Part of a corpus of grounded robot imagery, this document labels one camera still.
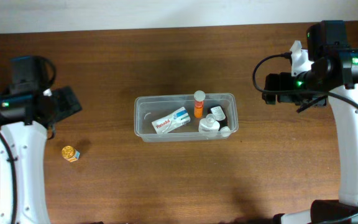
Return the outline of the small orange box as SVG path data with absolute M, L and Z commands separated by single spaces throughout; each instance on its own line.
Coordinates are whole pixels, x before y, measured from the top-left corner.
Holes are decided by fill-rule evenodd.
M 62 149 L 62 157 L 69 162 L 75 162 L 79 159 L 80 153 L 72 146 L 65 146 Z

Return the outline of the dark bottle white cap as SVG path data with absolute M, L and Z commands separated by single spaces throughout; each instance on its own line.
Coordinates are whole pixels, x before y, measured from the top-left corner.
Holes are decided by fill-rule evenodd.
M 216 118 L 216 121 L 220 124 L 219 132 L 221 136 L 226 138 L 231 134 L 231 130 L 228 126 L 228 118 L 223 110 L 223 107 L 220 105 L 214 105 L 208 108 L 208 113 L 213 114 Z

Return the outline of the orange tube white cap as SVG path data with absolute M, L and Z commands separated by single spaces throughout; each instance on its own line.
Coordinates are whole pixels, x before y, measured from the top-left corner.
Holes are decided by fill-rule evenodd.
M 194 116 L 195 118 L 201 118 L 203 116 L 203 106 L 204 99 L 206 95 L 205 92 L 198 90 L 194 93 L 195 105 L 194 105 Z

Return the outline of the white pump bottle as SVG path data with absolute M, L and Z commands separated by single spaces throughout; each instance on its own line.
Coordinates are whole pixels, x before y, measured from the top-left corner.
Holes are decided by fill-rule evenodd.
M 218 134 L 220 123 L 216 120 L 215 115 L 207 114 L 199 122 L 198 131 L 207 138 L 213 138 Z

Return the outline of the white Panadol box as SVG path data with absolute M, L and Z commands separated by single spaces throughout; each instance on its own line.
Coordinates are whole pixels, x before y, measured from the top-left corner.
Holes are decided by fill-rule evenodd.
M 184 107 L 181 107 L 163 118 L 152 122 L 157 134 L 167 134 L 191 121 L 190 115 Z

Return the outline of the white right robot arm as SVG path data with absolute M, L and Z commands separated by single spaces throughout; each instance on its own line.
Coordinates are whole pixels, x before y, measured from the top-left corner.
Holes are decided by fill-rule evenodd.
M 358 223 L 358 49 L 343 21 L 321 21 L 282 54 L 290 72 L 270 74 L 260 89 L 268 105 L 292 103 L 298 111 L 329 105 L 336 123 L 341 180 L 336 200 L 315 200 L 308 210 L 278 214 L 274 223 Z

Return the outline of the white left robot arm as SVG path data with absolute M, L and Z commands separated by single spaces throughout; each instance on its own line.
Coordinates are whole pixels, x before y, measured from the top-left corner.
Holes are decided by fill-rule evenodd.
M 81 111 L 69 86 L 52 89 L 55 65 L 38 55 L 11 60 L 12 82 L 0 94 L 0 223 L 50 223 L 44 154 L 57 122 Z

